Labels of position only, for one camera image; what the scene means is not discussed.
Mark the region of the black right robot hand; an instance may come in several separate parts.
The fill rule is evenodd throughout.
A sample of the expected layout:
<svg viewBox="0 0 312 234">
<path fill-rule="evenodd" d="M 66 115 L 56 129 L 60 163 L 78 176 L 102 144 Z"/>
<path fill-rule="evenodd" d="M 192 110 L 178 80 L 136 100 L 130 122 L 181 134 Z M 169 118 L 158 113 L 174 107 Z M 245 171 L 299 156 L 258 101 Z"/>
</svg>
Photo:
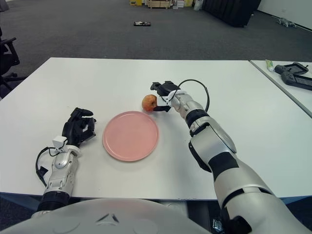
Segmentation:
<svg viewBox="0 0 312 234">
<path fill-rule="evenodd" d="M 153 108 L 155 112 L 165 111 L 168 112 L 171 109 L 171 100 L 177 90 L 180 88 L 171 81 L 165 81 L 163 84 L 159 82 L 153 82 L 150 90 L 156 91 L 156 106 Z"/>
</svg>

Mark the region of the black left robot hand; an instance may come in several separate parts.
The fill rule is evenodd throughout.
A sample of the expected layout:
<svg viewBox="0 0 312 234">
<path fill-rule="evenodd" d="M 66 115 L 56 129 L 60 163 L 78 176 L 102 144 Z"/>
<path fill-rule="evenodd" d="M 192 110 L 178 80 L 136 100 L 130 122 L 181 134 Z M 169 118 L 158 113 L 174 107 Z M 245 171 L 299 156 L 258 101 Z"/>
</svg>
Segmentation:
<svg viewBox="0 0 312 234">
<path fill-rule="evenodd" d="M 76 107 L 63 127 L 62 136 L 67 138 L 67 145 L 80 145 L 96 136 L 96 119 L 93 112 Z"/>
</svg>

